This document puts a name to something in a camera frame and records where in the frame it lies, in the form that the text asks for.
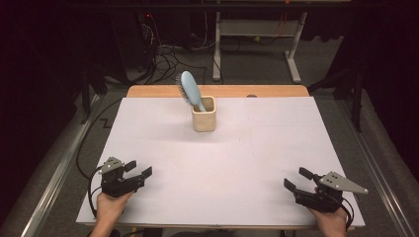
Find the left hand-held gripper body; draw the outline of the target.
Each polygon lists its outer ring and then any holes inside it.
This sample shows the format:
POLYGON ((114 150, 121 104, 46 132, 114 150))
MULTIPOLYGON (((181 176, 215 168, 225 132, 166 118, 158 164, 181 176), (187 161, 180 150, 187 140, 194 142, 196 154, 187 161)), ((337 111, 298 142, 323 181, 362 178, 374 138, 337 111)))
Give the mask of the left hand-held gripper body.
POLYGON ((126 163, 116 157, 110 157, 104 165, 100 168, 100 175, 102 176, 101 187, 102 192, 106 195, 118 198, 122 195, 136 192, 139 188, 144 186, 145 180, 142 180, 139 175, 125 178, 124 169, 126 163))

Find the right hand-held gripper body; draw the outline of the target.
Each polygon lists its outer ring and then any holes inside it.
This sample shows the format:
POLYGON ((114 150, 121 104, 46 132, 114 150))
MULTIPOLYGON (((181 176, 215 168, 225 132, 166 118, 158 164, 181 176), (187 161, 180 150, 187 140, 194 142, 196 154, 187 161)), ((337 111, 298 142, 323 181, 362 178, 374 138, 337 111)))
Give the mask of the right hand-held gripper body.
POLYGON ((317 181, 313 181, 317 186, 315 193, 309 193, 295 188, 293 196, 296 203, 319 212, 333 213, 342 206, 344 192, 362 195, 369 193, 367 188, 354 183, 334 171, 323 176, 317 176, 317 181))

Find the beige square cup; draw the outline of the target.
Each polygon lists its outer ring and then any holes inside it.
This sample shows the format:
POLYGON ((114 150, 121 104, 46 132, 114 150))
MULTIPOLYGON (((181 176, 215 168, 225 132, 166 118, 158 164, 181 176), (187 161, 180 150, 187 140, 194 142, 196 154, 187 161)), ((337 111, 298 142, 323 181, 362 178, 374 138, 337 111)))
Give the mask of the beige square cup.
POLYGON ((206 109, 201 112, 197 106, 192 106, 193 128, 197 132, 210 132, 216 128, 216 100, 212 96, 202 97, 206 109))

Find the light blue hairbrush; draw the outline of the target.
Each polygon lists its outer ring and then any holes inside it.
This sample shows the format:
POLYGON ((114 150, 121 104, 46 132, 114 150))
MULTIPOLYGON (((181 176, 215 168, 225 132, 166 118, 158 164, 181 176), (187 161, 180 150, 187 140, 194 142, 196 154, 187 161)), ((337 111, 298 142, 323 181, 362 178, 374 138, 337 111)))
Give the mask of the light blue hairbrush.
POLYGON ((197 108, 200 112, 205 112, 201 91, 192 73, 183 71, 177 75, 176 82, 186 103, 197 108))

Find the person's left hand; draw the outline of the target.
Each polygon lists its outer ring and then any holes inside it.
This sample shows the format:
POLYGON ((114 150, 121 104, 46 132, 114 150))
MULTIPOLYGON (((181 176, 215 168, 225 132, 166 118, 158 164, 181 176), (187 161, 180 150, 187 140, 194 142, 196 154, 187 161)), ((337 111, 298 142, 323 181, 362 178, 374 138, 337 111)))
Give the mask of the person's left hand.
POLYGON ((121 197, 110 197, 100 193, 97 196, 96 225, 101 228, 113 227, 122 215, 131 196, 132 193, 122 195, 121 197))

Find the person's right hand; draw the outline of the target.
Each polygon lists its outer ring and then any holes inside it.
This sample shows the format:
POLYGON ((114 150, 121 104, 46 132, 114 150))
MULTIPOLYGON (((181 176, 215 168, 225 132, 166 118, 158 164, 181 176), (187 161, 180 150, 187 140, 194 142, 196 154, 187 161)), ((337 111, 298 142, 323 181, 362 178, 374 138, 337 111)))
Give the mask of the person's right hand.
POLYGON ((309 211, 316 218, 317 226, 324 237, 347 237, 347 213, 343 208, 333 213, 323 213, 311 208, 309 211))

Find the white table sheet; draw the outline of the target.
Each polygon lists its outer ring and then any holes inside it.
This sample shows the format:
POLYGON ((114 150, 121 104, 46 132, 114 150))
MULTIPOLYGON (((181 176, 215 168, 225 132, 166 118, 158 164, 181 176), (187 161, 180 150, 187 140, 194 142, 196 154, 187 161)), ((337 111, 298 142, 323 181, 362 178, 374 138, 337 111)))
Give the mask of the white table sheet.
POLYGON ((125 98, 101 155, 153 174, 128 201, 122 224, 309 228, 315 220, 284 186, 312 191, 299 168, 342 166, 311 97, 219 98, 216 128, 196 132, 176 98, 125 98))

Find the black metal stand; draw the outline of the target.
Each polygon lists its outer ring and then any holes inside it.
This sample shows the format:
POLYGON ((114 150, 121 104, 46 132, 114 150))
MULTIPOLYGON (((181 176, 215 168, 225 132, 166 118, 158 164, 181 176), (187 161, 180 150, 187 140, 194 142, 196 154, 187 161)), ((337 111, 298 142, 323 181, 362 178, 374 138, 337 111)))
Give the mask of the black metal stand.
POLYGON ((336 100, 352 99, 351 121, 357 132, 361 132, 361 108, 364 73, 356 67, 345 68, 333 75, 307 87, 312 93, 320 88, 334 87, 333 97, 336 100))
POLYGON ((85 63, 82 66, 80 83, 83 108, 81 123, 85 124, 91 114, 90 88, 93 88, 96 94, 103 95, 107 93, 108 87, 102 68, 94 63, 85 63))

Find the aluminium floor rail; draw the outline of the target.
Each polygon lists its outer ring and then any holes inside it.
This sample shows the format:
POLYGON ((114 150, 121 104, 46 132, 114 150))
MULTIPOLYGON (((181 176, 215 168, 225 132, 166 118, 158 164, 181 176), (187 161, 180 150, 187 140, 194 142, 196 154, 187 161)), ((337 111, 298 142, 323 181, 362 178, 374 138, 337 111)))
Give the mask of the aluminium floor rail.
POLYGON ((38 165, 22 193, 20 200, 28 205, 32 215, 19 237, 37 237, 59 196, 75 154, 103 102, 103 96, 94 95, 87 101, 89 113, 77 112, 69 125, 58 136, 38 165))
POLYGON ((338 101, 337 105, 362 150, 368 174, 397 233, 400 237, 419 237, 419 184, 401 160, 376 114, 367 113, 368 106, 363 106, 363 115, 369 119, 357 131, 349 105, 345 101, 338 101))

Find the white metal desk frame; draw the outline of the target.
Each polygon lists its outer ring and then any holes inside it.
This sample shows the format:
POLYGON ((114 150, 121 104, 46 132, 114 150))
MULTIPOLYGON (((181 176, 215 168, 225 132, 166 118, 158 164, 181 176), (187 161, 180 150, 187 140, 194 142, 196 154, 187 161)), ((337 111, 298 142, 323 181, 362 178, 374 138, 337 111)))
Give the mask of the white metal desk frame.
POLYGON ((296 84, 301 83, 301 78, 296 67, 294 55, 305 25, 307 13, 299 15, 298 20, 289 21, 286 13, 278 21, 270 20, 223 20, 220 13, 215 18, 215 39, 212 63, 212 79, 221 79, 221 51, 220 39, 222 37, 266 37, 266 38, 292 38, 293 44, 284 52, 289 72, 296 84))

